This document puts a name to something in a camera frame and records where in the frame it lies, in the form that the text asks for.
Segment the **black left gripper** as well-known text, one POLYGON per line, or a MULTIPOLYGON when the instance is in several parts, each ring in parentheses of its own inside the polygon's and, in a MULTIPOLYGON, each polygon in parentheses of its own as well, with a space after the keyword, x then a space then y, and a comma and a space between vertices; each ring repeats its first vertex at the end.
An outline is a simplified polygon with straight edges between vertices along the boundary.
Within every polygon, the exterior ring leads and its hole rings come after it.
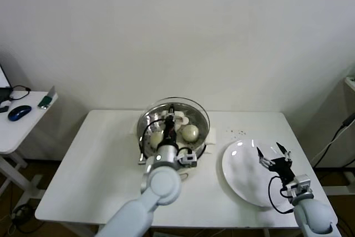
MULTIPOLYGON (((175 107, 173 104, 169 105, 168 115, 175 114, 175 107)), ((165 129, 163 131, 163 144, 176 144, 175 118, 174 116, 167 116, 165 118, 165 129)))

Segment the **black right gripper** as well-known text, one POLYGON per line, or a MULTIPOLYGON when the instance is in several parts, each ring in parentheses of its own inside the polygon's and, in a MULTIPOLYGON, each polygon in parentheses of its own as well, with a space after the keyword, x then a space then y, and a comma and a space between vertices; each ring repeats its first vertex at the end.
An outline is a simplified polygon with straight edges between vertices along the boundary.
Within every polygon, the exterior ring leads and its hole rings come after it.
POLYGON ((282 184, 287 185, 294 180, 295 174, 291 170, 292 159, 291 152, 286 150, 286 148, 280 143, 276 143, 279 150, 283 154, 282 157, 276 159, 268 159, 264 156, 262 151, 257 147, 257 153, 259 157, 259 163, 264 167, 268 168, 269 171, 275 172, 281 178, 282 184))

